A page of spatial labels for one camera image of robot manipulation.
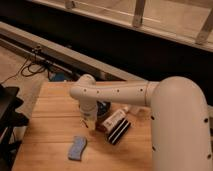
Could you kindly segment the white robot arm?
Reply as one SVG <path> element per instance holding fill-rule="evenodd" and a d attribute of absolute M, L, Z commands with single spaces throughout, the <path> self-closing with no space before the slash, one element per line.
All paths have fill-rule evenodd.
<path fill-rule="evenodd" d="M 213 171 L 208 105 L 192 80 L 173 76 L 160 82 L 98 85 L 85 74 L 71 86 L 70 96 L 79 101 L 91 128 L 98 101 L 149 107 L 153 171 Z"/>

